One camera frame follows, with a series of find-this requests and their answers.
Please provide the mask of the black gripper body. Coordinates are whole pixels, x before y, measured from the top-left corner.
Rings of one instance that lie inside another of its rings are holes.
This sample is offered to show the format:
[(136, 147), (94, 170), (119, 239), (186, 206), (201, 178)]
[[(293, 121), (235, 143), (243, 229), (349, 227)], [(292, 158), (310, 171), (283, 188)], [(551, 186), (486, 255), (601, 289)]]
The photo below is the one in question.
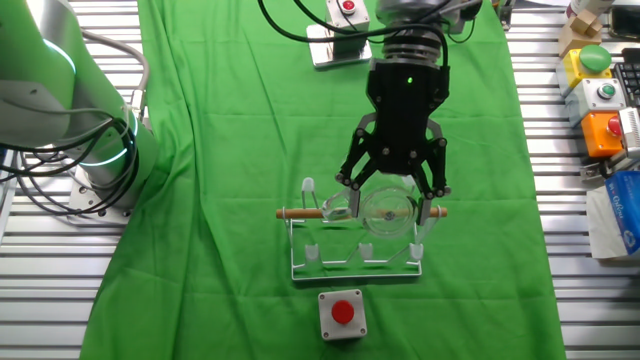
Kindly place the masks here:
[(367, 95), (375, 108), (370, 155), (383, 173), (414, 172), (414, 149), (430, 115), (449, 95), (446, 65), (376, 60)]

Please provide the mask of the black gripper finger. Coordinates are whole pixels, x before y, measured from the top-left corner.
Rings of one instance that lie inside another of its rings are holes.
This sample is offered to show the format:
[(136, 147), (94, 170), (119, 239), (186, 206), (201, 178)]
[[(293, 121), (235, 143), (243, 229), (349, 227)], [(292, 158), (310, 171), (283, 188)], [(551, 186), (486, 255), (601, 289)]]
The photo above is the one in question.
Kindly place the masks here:
[(351, 216), (358, 217), (360, 205), (360, 185), (351, 177), (354, 167), (360, 159), (366, 154), (365, 134), (366, 127), (376, 120), (376, 114), (370, 113), (364, 115), (353, 132), (349, 150), (346, 159), (341, 165), (335, 179), (343, 185), (347, 192), (348, 208), (351, 210)]
[(432, 201), (451, 193), (446, 181), (447, 144), (441, 126), (428, 119), (425, 132), (414, 149), (414, 180), (421, 194), (416, 223), (420, 226), (432, 217)]

